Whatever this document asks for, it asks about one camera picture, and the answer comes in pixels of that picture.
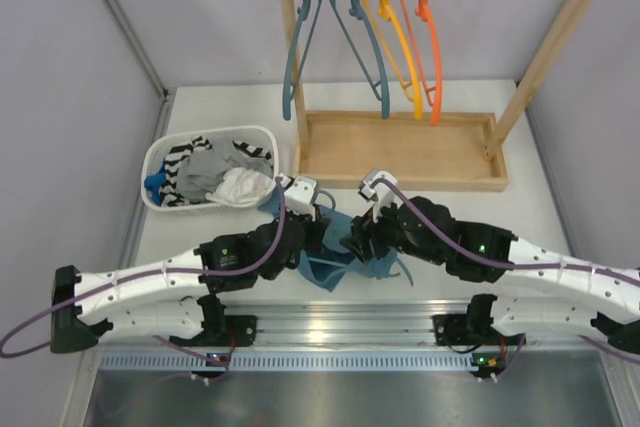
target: white cloth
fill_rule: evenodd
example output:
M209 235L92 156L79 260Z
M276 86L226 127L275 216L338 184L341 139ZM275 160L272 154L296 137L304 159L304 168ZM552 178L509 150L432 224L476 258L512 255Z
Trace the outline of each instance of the white cloth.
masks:
M205 197L211 202L247 204L264 197L273 182L273 179L262 172L234 167L224 174L224 180L216 191Z

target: wooden clothes rack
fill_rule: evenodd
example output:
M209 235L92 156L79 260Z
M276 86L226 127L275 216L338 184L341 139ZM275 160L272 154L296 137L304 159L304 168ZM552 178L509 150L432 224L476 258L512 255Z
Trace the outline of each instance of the wooden clothes rack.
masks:
M444 112L440 124L432 127L428 116L416 121L410 113L392 113L382 120L374 111L307 111L300 81L294 96L298 124L294 175L308 175L326 187L353 188L377 167L393 172L407 189L504 190L508 175L502 143L592 1L565 1L497 122L493 113ZM280 2L287 45L291 45L294 1ZM296 52L294 78L298 64Z

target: laundry basket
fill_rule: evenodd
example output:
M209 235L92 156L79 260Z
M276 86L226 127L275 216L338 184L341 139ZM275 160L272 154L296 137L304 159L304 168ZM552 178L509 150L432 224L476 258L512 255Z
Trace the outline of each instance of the laundry basket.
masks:
M234 205L220 204L217 202L206 202L194 205L182 205L178 207L161 207L159 205L156 205L151 200L151 194L144 188L144 180L147 178L147 176L153 175L160 170L164 158L169 153L169 150L171 150L172 147L184 142L188 142L194 137L198 137L199 135L209 139L209 141L213 144L214 149L216 141L220 140L242 141L256 147L269 149L271 151L271 154L273 155L274 178L280 173L276 139L273 134L264 127L260 127L258 125L245 125L242 127L198 130L193 132L185 132L182 134L167 135L156 140L153 145L149 147L147 155L144 158L144 165L142 166L142 176L140 180L140 195L142 196L142 201L147 207L149 207L151 210L155 210L156 212L171 212L177 214L203 214L213 212L228 212L236 209L257 207L264 204L269 199L269 197L271 196L271 192L275 188L275 183L269 188L268 191L265 192L265 195L262 198L251 203Z

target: plastic hanger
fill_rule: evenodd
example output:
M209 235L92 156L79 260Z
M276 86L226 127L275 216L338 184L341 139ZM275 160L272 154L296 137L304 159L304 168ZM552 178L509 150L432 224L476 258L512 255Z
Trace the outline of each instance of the plastic hanger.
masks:
M426 22L429 26L429 34L431 36L431 44L433 48L433 60L436 70L436 85L435 87L429 87L427 83L427 77L424 73L424 67L422 65L422 57L420 56L420 49L418 48L418 42L413 33L413 27L411 26L411 19L409 18L409 10L405 0L400 0L402 5L402 13L404 20L407 24L407 30L409 31L409 38L411 39L411 46L416 56L416 62L418 64L418 70L420 71L420 78L424 87L424 92L427 96L427 102L433 109L431 114L431 125L438 125L440 119L440 110L442 108L442 63L440 58L440 46L438 43L438 34L436 32L436 24L429 8L429 0L418 0L418 6L416 7L415 14L422 21Z
M329 0L331 4L331 8L340 24L340 28L347 38L347 42L351 47L356 59L358 60L358 64L362 69L365 77L367 78L367 82L373 90L376 98L381 102L381 111L382 118L387 119L389 117L389 82L387 80L387 73L384 67L384 60L382 59L382 52L380 51L380 46L378 45L378 40L376 38L376 34L371 26L369 18L362 8L362 4L360 0L350 0L351 7L349 8L349 15L356 18L357 20L361 20L365 28L367 30L367 34L369 35L369 39L371 40L371 47L373 48L374 55L376 57L376 63L378 64L378 71L380 80L374 82L369 74L369 71L364 65L364 62L356 49L356 46L347 31L347 28L338 12L336 0ZM287 55L287 65L284 73L284 82L283 82L283 90L282 90L282 116L285 120L291 119L291 101L295 94L296 88L300 83L300 76L302 75L302 69L304 67L304 63L307 59L307 54L309 52L309 46L311 45L311 38L313 37L313 33L316 28L316 23L318 21L318 15L320 13L320 8L322 6L322 0L318 0L318 5L316 7L315 14L313 16L313 20L311 22L311 27L309 29L309 36L307 38L307 43L304 47L304 51L302 53L302 57L300 59L300 66L298 68L298 75L296 79L292 79L293 76L293 63L295 59L296 47L298 45L298 40L300 38L300 31L302 29L302 23L309 17L309 13L311 11L311 0L302 0L302 5L298 8L298 18L296 20L296 25L294 27L293 36L291 39L291 45L289 46L289 53Z
M391 62L391 67L393 68L396 76L398 77L398 82L402 86L404 95L407 97L409 102L413 102L415 118L420 120L422 119L422 94L420 93L418 74L413 64L411 49L409 48L409 44L407 42L407 38L404 35L404 31L402 30L402 26L398 21L398 17L393 11L393 7L391 6L391 0L378 0L378 2L379 2L378 15L383 20L390 21L391 24L393 25L393 28L396 31L396 35L398 36L398 40L400 41L400 45L402 46L402 51L404 53L407 66L409 68L409 76L411 78L411 82L407 82L404 80L404 77L402 76L402 71L398 67L398 64L396 63L395 59L393 58L393 54L391 53L391 50L389 49L389 46L387 45L387 42L384 39L384 36L382 35L380 28L378 27L378 23L375 20L375 16L371 12L368 0L362 0L364 9L367 11L367 13L369 14L369 17L371 18L371 23L373 25L373 29L375 30L378 36L380 45L382 45L382 49L384 50L387 58L389 59L389 62Z

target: wooden tray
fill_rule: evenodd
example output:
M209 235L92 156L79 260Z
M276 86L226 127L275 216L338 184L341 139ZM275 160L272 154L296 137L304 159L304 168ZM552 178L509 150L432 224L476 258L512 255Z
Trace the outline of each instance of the wooden tray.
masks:
M307 111L309 155L296 149L294 174L323 187L358 187L373 168L391 172L408 190L501 192L508 183L502 148L491 162L485 144L496 125L492 113L412 113L382 120L379 112Z

